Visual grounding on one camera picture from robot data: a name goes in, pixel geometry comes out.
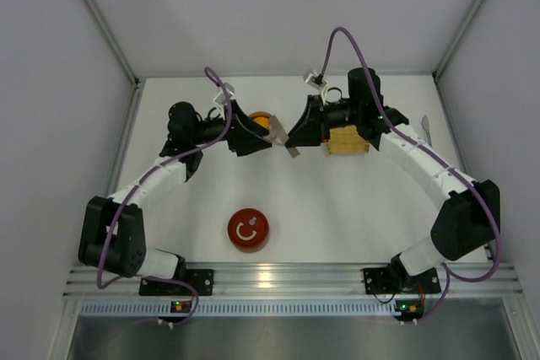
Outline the beige metal container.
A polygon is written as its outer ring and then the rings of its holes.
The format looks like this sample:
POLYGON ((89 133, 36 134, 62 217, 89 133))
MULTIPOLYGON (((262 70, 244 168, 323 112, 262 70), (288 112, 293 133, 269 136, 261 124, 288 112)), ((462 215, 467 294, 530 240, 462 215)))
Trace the beige metal container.
POLYGON ((271 115, 265 111, 256 111, 249 114, 249 117, 258 125, 270 132, 271 124, 270 117, 271 115))

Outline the orange round food piece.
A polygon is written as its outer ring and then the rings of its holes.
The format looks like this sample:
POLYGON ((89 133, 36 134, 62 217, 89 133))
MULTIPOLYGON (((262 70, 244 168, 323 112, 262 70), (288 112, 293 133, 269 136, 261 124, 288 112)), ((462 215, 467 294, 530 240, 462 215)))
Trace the orange round food piece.
POLYGON ((255 117, 254 122, 257 123, 259 126, 264 127, 265 129, 268 129, 270 127, 269 118, 265 116, 255 117))

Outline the beige round lid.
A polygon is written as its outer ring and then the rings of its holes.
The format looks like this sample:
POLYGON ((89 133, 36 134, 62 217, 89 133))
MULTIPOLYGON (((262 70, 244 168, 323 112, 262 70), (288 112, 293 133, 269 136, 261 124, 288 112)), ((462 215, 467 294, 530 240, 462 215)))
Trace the beige round lid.
POLYGON ((268 122, 270 140, 276 145, 284 147, 291 158, 298 157, 300 152, 297 148, 285 146, 285 143, 289 140, 289 136, 279 119, 276 116, 270 116, 268 122))

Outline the metal tongs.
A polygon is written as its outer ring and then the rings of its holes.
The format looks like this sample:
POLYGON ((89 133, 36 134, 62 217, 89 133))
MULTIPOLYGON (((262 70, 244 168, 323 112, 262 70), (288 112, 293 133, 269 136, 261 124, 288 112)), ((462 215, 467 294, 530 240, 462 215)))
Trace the metal tongs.
POLYGON ((432 143, 432 137, 431 137, 431 132, 430 132, 430 126, 429 126, 429 117, 427 115, 424 115, 421 118, 420 123, 421 123, 421 127, 424 133, 424 139, 432 147, 433 143, 432 143))

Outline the red round lid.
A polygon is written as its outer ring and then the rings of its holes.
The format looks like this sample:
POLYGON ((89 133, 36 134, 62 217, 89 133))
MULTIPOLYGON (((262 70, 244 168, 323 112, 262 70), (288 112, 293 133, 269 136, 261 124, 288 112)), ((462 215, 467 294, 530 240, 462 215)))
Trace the red round lid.
POLYGON ((227 234, 231 244, 244 253, 255 253, 267 243, 270 227, 267 217, 255 208, 242 208, 228 221, 227 234))

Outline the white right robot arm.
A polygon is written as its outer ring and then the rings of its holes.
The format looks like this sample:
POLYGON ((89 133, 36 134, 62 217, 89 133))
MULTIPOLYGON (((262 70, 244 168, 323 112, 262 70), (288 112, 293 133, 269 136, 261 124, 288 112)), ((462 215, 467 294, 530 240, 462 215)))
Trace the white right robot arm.
POLYGON ((404 114, 384 104, 381 80, 374 69, 355 68, 348 72, 347 80, 347 96, 330 102, 323 75, 313 70, 305 74, 305 83, 318 93, 308 96, 285 145, 319 146, 330 140, 332 129, 354 126, 360 137, 423 189, 439 212, 428 236, 391 259, 387 266, 390 278, 403 287, 440 264, 499 241, 498 186, 463 174, 424 142, 404 114))

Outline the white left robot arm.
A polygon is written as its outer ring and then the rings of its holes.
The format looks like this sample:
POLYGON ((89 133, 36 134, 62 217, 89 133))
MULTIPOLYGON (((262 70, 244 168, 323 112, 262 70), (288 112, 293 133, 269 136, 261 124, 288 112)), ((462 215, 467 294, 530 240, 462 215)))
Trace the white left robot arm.
POLYGON ((224 141, 237 156, 270 148, 267 126, 249 117, 233 101, 218 116, 201 117, 187 102, 168 113, 168 135, 159 157, 130 185, 87 204, 78 247, 79 260, 118 277, 154 277, 185 281, 185 259, 148 247, 145 215, 196 173, 203 149, 224 141))

